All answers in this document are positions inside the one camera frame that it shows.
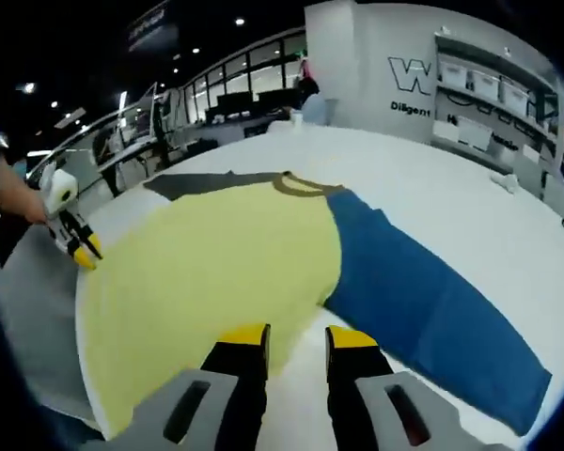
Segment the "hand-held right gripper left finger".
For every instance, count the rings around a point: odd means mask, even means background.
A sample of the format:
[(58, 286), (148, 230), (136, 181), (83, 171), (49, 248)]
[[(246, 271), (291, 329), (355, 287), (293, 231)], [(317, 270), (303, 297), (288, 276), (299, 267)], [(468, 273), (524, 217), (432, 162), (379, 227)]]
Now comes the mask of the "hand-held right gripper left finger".
[(271, 325), (225, 332), (201, 367), (186, 369), (134, 409), (133, 444), (254, 444), (267, 404)]

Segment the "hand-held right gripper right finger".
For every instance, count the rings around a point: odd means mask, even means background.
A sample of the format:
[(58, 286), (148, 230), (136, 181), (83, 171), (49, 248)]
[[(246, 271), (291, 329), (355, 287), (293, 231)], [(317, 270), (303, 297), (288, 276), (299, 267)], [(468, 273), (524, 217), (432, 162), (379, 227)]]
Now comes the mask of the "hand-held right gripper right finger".
[(456, 410), (412, 374), (393, 372), (373, 338), (333, 325), (325, 333), (337, 445), (456, 444)]

